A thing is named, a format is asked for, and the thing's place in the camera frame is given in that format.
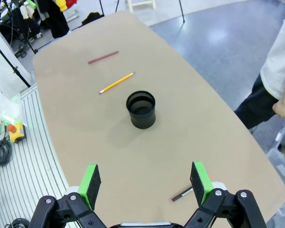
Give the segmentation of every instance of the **pencil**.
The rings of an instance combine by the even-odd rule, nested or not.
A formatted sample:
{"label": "pencil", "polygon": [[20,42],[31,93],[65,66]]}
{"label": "pencil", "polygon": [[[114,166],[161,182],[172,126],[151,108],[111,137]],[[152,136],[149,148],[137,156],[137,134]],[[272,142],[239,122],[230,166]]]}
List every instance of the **pencil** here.
{"label": "pencil", "polygon": [[98,60],[101,60],[101,59],[103,59],[103,58],[107,58],[107,57],[109,57],[109,56],[115,55],[115,54],[117,54],[118,52],[119,52],[119,51],[115,51],[115,52],[106,54],[106,55],[104,55],[104,56],[101,56],[101,57],[92,59],[91,61],[88,61],[88,64],[91,64],[91,63],[97,62]]}
{"label": "pencil", "polygon": [[120,82],[126,80],[127,78],[131,77],[134,73],[135,73],[135,72],[130,73],[129,75],[123,77],[122,79],[119,79],[117,82],[114,82],[113,84],[109,85],[107,88],[104,88],[102,91],[99,92],[99,94],[102,94],[103,92],[107,91],[108,89],[111,89],[113,86],[115,86],[115,85],[117,85],[118,83],[120,83]]}
{"label": "pencil", "polygon": [[183,191],[182,193],[178,194],[176,197],[173,197],[173,199],[171,199],[171,202],[175,202],[178,199],[180,199],[181,197],[183,197],[184,195],[187,195],[189,192],[191,192],[193,190],[192,186],[187,188],[185,191]]}

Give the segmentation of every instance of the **corrugated metal panel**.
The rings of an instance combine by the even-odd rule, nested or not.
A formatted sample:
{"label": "corrugated metal panel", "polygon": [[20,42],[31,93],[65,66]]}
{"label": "corrugated metal panel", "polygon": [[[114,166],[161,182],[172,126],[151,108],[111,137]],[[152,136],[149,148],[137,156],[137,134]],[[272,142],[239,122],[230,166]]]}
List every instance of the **corrugated metal panel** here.
{"label": "corrugated metal panel", "polygon": [[[43,116],[37,85],[21,94],[27,138],[11,145],[10,162],[0,166],[0,228],[16,218],[31,220],[39,198],[63,196],[68,188]],[[78,228],[76,223],[67,225]]]}

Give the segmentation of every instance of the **yellow pencil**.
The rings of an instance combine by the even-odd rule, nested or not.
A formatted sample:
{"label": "yellow pencil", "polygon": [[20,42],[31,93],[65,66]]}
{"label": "yellow pencil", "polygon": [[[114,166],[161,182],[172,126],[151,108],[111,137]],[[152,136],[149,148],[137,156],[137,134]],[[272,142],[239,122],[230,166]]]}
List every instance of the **yellow pencil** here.
{"label": "yellow pencil", "polygon": [[102,91],[100,91],[99,94],[102,94],[103,92],[107,91],[108,89],[111,89],[113,86],[115,86],[115,85],[117,85],[118,83],[120,83],[120,82],[126,80],[127,78],[131,77],[134,73],[135,73],[135,72],[130,73],[129,75],[123,77],[122,79],[119,79],[117,82],[114,82],[113,84],[109,85],[107,88],[105,88],[105,89],[103,89]]}

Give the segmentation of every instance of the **screw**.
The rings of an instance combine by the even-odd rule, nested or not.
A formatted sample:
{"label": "screw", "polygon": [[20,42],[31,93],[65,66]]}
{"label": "screw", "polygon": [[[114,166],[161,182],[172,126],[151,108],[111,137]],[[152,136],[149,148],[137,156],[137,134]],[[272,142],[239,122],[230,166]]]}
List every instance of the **screw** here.
{"label": "screw", "polygon": [[221,192],[220,190],[216,190],[216,191],[215,191],[215,194],[216,194],[217,196],[221,196],[221,195],[222,195],[222,192]]}
{"label": "screw", "polygon": [[245,192],[241,192],[241,197],[245,198],[247,197],[247,194]]}

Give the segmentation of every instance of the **white wall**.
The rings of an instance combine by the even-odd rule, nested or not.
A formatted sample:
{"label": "white wall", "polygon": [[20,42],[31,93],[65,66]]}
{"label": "white wall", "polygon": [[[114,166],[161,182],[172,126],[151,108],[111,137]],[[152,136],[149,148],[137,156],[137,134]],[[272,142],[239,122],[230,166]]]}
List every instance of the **white wall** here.
{"label": "white wall", "polygon": [[[14,67],[18,67],[18,71],[31,85],[32,80],[29,73],[21,65],[21,63],[14,56],[6,40],[0,34],[0,50],[4,53],[7,59],[12,63]],[[10,65],[5,61],[3,56],[0,54],[0,90],[7,98],[12,98],[14,95],[26,89],[27,86],[22,80],[13,72]]]}

